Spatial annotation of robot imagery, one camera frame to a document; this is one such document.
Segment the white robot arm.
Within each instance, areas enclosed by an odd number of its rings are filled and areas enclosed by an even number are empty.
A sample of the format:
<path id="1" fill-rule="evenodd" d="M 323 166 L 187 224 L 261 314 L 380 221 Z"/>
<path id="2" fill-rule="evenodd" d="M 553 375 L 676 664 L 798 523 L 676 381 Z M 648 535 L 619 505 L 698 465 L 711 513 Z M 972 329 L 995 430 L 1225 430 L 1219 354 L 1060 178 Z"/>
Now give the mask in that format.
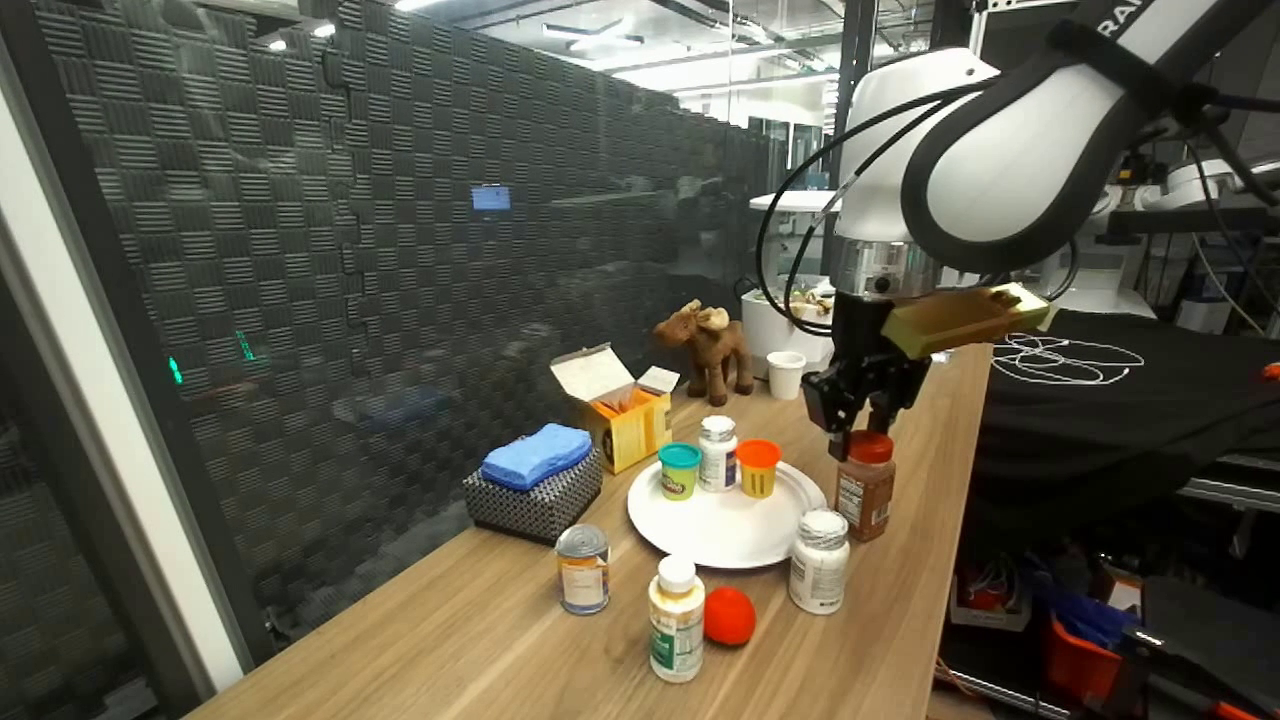
<path id="1" fill-rule="evenodd" d="M 1214 132 L 1234 104 L 1195 72 L 1269 0 L 1079 0 L 1002 72 L 968 46 L 893 60 L 839 134 L 833 364 L 808 420 L 848 455 L 922 393 L 936 353 L 1050 321 L 1013 276 L 1060 253 L 1151 122 Z"/>

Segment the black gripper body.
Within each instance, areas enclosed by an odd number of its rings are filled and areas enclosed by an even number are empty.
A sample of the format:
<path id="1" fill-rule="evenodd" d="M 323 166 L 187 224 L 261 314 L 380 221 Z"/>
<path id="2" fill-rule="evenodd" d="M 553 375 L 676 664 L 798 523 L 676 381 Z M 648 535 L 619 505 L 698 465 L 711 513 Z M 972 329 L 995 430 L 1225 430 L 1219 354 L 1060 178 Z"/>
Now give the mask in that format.
<path id="1" fill-rule="evenodd" d="M 802 381 L 806 407 L 822 420 L 822 402 L 859 415 L 871 401 L 914 402 L 929 364 L 909 359 L 888 334 L 893 301 L 835 295 L 833 364 Z"/>

